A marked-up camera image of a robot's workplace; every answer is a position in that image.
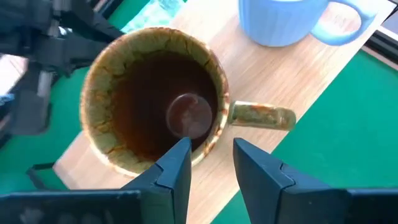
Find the ceramic mug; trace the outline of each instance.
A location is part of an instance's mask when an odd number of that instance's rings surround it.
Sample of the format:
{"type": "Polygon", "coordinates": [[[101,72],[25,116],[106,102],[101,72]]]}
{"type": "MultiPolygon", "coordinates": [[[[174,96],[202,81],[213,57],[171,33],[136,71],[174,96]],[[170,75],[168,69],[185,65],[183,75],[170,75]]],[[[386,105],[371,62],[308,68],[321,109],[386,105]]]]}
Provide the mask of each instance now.
{"type": "Polygon", "coordinates": [[[328,45],[343,45],[358,38],[372,23],[375,10],[364,0],[239,0],[239,20],[243,31],[261,45],[282,47],[306,35],[328,45]],[[335,34],[318,21],[329,2],[355,9],[361,27],[349,34],[335,34]]]}
{"type": "MultiPolygon", "coordinates": [[[[87,74],[81,93],[80,119],[84,133],[94,145],[93,150],[101,161],[115,168],[118,172],[135,177],[148,169],[155,162],[155,159],[140,157],[137,154],[138,149],[127,146],[127,142],[135,138],[133,135],[139,136],[145,131],[137,128],[137,130],[133,130],[136,132],[130,135],[131,138],[129,136],[124,139],[120,138],[120,135],[118,135],[120,130],[117,129],[115,121],[120,120],[122,116],[115,114],[115,111],[117,111],[115,108],[118,107],[118,104],[123,105],[124,101],[123,99],[114,100],[115,98],[113,97],[120,92],[118,88],[125,83],[123,80],[150,76],[143,73],[126,72],[131,71],[130,67],[145,62],[148,60],[146,59],[148,55],[166,53],[181,55],[194,61],[205,70],[206,73],[204,75],[211,80],[208,86],[202,88],[207,90],[203,94],[206,95],[207,92],[214,90],[216,102],[212,108],[214,109],[214,117],[211,120],[211,127],[206,136],[198,144],[197,148],[193,149],[192,165],[199,163],[206,157],[217,140],[219,140],[227,123],[238,126],[281,130],[290,130],[295,125],[295,113],[292,110],[259,103],[231,101],[226,74],[221,68],[220,62],[210,48],[196,38],[179,30],[166,27],[141,29],[116,39],[98,55],[87,74]]],[[[184,63],[176,63],[171,67],[178,72],[180,67],[184,67],[184,63]]],[[[167,65],[156,63],[151,65],[153,69],[161,66],[167,65]]],[[[172,75],[171,73],[163,74],[164,77],[172,75]]],[[[138,95],[137,98],[139,100],[143,100],[141,101],[143,104],[150,104],[148,108],[156,108],[158,105],[164,104],[164,100],[157,102],[157,98],[161,97],[164,99],[164,96],[168,95],[167,91],[173,91],[174,89],[169,88],[172,83],[167,84],[164,82],[167,82],[166,78],[162,79],[159,85],[150,83],[150,85],[142,88],[143,90],[140,90],[135,95],[138,95]],[[155,95],[152,99],[147,98],[159,88],[163,89],[161,94],[155,95]]],[[[134,96],[129,92],[124,98],[127,99],[125,102],[128,104],[129,100],[133,99],[134,96]]],[[[136,110],[142,111],[144,105],[132,103],[131,107],[133,108],[131,112],[135,113],[136,110]]],[[[161,109],[163,107],[159,108],[156,111],[163,113],[163,109],[161,109]]],[[[158,129],[164,129],[164,127],[161,127],[161,124],[164,125],[162,121],[163,115],[158,119],[154,117],[153,113],[150,109],[144,109],[143,113],[138,117],[135,118],[135,115],[131,115],[131,118],[126,116],[122,121],[125,121],[125,123],[139,123],[142,120],[146,120],[146,122],[150,123],[152,120],[156,120],[156,124],[159,124],[159,126],[153,127],[151,130],[156,132],[158,129]]],[[[139,136],[136,139],[139,141],[146,137],[139,136]]],[[[159,136],[149,136],[148,140],[146,140],[147,146],[142,145],[142,149],[150,148],[151,145],[155,144],[151,138],[160,139],[159,136]]],[[[178,138],[174,139],[173,141],[175,142],[171,142],[171,144],[174,145],[178,140],[178,138]]],[[[167,151],[168,149],[169,145],[162,150],[167,151]]]]}

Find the light blue mug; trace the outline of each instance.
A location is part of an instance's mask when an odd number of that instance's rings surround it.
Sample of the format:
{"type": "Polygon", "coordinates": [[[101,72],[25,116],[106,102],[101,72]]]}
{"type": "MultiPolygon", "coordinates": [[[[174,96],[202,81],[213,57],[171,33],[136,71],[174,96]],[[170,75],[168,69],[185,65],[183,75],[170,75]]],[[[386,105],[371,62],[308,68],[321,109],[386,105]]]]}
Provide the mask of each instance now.
{"type": "Polygon", "coordinates": [[[239,20],[243,31],[261,45],[281,47],[311,33],[328,45],[343,45],[358,38],[372,23],[376,12],[365,0],[239,0],[239,20]],[[355,9],[361,27],[349,34],[334,34],[318,21],[329,2],[355,9]]]}

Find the wooden board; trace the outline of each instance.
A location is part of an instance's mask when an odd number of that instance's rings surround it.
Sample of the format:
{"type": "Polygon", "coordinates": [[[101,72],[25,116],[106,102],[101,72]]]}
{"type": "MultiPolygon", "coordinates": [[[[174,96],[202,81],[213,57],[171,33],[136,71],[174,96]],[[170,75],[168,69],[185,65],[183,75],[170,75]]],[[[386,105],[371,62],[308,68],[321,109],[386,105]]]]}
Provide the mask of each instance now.
{"type": "MultiPolygon", "coordinates": [[[[341,47],[327,46],[312,36],[283,48],[257,45],[239,28],[237,0],[189,0],[172,26],[210,45],[226,70],[233,99],[287,106],[301,118],[394,8],[385,0],[378,0],[377,5],[379,14],[370,28],[341,47]]],[[[358,16],[340,5],[330,6],[323,19],[343,30],[359,26],[358,16]],[[334,16],[338,13],[348,19],[334,16]]],[[[210,223],[238,191],[234,137],[272,152],[286,134],[227,127],[209,156],[192,170],[187,223],[210,223]]],[[[80,133],[54,167],[70,189],[119,188],[130,181],[102,165],[90,147],[80,133]]]]}

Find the mug rim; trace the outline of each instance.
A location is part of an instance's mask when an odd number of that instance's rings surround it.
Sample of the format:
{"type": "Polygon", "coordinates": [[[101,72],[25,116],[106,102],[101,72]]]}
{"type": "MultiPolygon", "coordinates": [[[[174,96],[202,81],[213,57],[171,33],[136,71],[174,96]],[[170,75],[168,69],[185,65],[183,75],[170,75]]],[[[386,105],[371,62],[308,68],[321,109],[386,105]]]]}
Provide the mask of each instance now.
{"type": "Polygon", "coordinates": [[[221,80],[221,94],[222,96],[218,96],[218,108],[216,119],[211,127],[211,131],[209,136],[204,140],[204,142],[192,152],[192,167],[197,165],[200,161],[202,161],[207,154],[214,148],[216,142],[219,140],[221,133],[223,132],[229,114],[229,106],[231,104],[231,100],[229,97],[229,86],[228,80],[226,77],[225,70],[221,66],[221,62],[218,60],[218,57],[215,55],[214,51],[210,49],[210,47],[204,42],[198,40],[196,37],[193,37],[181,30],[174,29],[171,27],[147,27],[140,30],[135,30],[130,33],[124,34],[114,41],[112,41],[105,49],[101,51],[101,53],[96,57],[94,62],[91,64],[90,69],[85,77],[83,88],[81,90],[80,95],[80,106],[79,106],[79,114],[80,114],[80,123],[83,128],[84,135],[90,140],[90,147],[92,151],[96,154],[96,156],[100,159],[100,161],[107,166],[112,167],[115,171],[126,175],[128,177],[137,177],[142,172],[133,172],[121,167],[119,164],[112,162],[109,160],[108,156],[97,147],[96,140],[93,137],[93,128],[90,126],[90,121],[87,115],[87,101],[89,101],[87,95],[89,95],[89,87],[93,83],[95,79],[95,72],[99,69],[99,65],[103,60],[105,60],[105,56],[109,54],[109,51],[114,51],[114,48],[120,48],[123,46],[123,43],[129,42],[132,38],[138,35],[151,35],[153,33],[162,33],[168,32],[169,35],[180,35],[184,39],[193,42],[195,45],[199,46],[203,49],[207,56],[209,56],[209,60],[211,60],[216,66],[216,76],[220,77],[221,80]]]}

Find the green surface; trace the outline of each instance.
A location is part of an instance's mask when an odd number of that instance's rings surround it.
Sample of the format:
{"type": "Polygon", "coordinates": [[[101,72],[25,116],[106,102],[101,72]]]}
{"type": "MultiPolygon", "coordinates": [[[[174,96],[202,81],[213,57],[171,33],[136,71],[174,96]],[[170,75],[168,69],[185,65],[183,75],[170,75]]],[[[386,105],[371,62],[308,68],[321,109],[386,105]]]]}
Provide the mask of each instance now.
{"type": "MultiPolygon", "coordinates": [[[[125,0],[111,17],[117,27],[147,1],[125,0]]],[[[0,150],[0,192],[33,189],[25,175],[32,164],[59,158],[80,132],[78,102],[86,69],[53,88],[50,129],[40,136],[17,136],[0,150]]],[[[274,151],[286,163],[336,187],[398,186],[394,140],[398,125],[397,72],[359,52],[274,151]]],[[[64,189],[52,172],[53,188],[64,189]]],[[[214,220],[249,223],[241,194],[214,220]]]]}
{"type": "MultiPolygon", "coordinates": [[[[398,187],[397,90],[397,71],[358,52],[272,154],[334,187],[398,187]]],[[[222,223],[250,223],[240,192],[222,223]]]]}

